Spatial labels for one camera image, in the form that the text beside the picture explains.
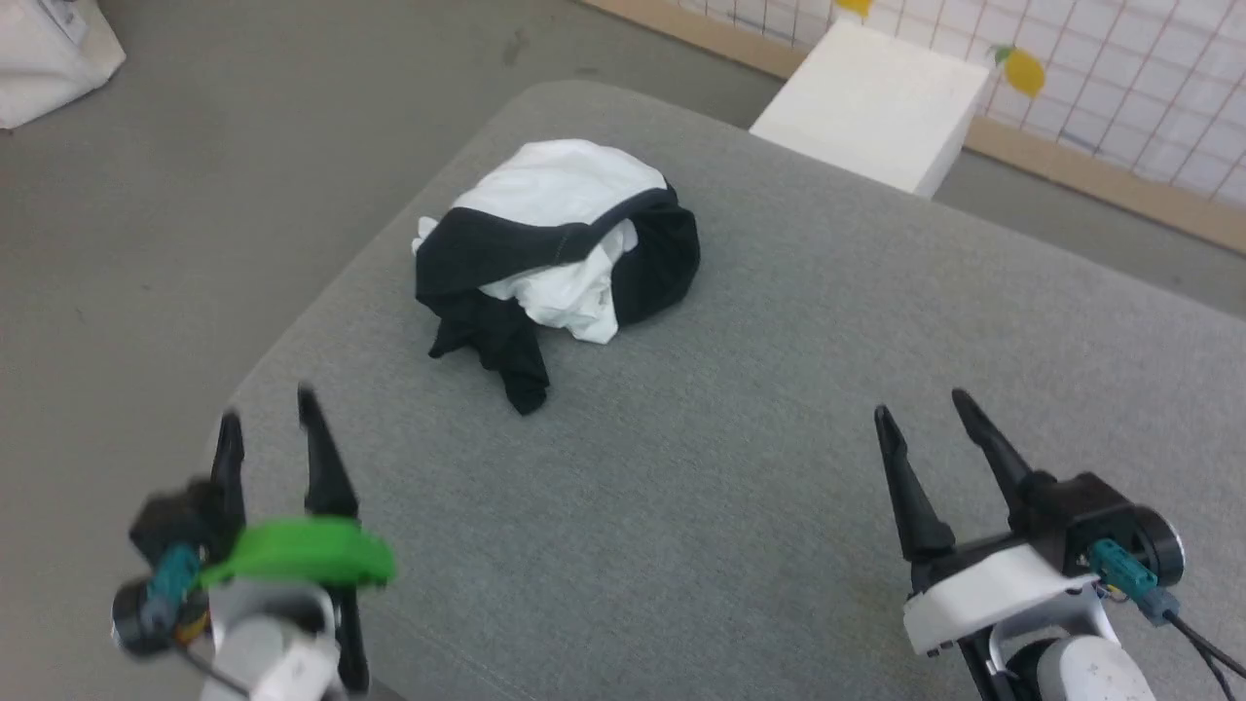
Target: beige baseboard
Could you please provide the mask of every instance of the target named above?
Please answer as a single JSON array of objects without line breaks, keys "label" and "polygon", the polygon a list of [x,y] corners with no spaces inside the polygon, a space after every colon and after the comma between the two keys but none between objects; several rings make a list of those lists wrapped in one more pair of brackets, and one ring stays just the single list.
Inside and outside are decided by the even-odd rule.
[{"label": "beige baseboard", "polygon": [[[805,52],[799,49],[683,10],[667,0],[581,1],[781,78],[791,77],[805,60]],[[1143,179],[1079,151],[982,117],[974,117],[964,144],[1058,184],[1246,253],[1246,210]]]}]

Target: clothing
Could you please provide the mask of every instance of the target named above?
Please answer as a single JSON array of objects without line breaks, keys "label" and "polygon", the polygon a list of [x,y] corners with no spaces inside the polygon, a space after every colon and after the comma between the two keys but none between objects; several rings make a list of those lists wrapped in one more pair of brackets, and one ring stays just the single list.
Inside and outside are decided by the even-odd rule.
[{"label": "clothing", "polygon": [[441,316],[430,356],[476,347],[521,415],[549,385],[535,322],[606,342],[682,299],[700,263],[662,173],[588,141],[523,146],[419,228],[415,296]]}]

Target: white bag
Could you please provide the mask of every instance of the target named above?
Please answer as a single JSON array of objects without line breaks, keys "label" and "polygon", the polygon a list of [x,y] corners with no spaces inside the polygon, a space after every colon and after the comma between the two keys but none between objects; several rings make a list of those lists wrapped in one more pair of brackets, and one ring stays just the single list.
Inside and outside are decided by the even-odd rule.
[{"label": "white bag", "polygon": [[0,0],[0,127],[86,95],[125,60],[95,0]]}]

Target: gray tabletop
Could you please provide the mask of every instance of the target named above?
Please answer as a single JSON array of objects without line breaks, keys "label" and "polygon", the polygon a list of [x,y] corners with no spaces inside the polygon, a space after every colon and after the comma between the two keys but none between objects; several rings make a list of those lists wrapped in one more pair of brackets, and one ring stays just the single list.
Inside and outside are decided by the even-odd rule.
[{"label": "gray tabletop", "polygon": [[[683,304],[606,346],[545,332],[549,401],[521,418],[471,352],[427,359],[410,239],[561,137],[663,171],[703,264]],[[648,97],[518,97],[299,318],[234,398],[253,518],[300,509],[303,380],[399,559],[364,623],[411,700],[974,697],[957,656],[903,635],[871,423],[888,403],[958,535],[998,532],[957,386],[1035,467],[1168,515],[1184,611],[1246,654],[1246,325]],[[1217,694],[1175,631],[1111,616],[1161,699]]]}]

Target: grid pattern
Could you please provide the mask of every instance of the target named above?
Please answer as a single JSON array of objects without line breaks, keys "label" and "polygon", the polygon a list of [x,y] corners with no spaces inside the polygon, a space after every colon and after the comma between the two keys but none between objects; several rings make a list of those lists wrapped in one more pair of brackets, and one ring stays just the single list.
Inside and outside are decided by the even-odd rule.
[{"label": "grid pattern", "polygon": [[[668,1],[805,50],[861,21],[834,0]],[[979,113],[1246,208],[1246,0],[875,0],[865,25],[986,66],[1015,44],[1047,85],[997,75]]]}]

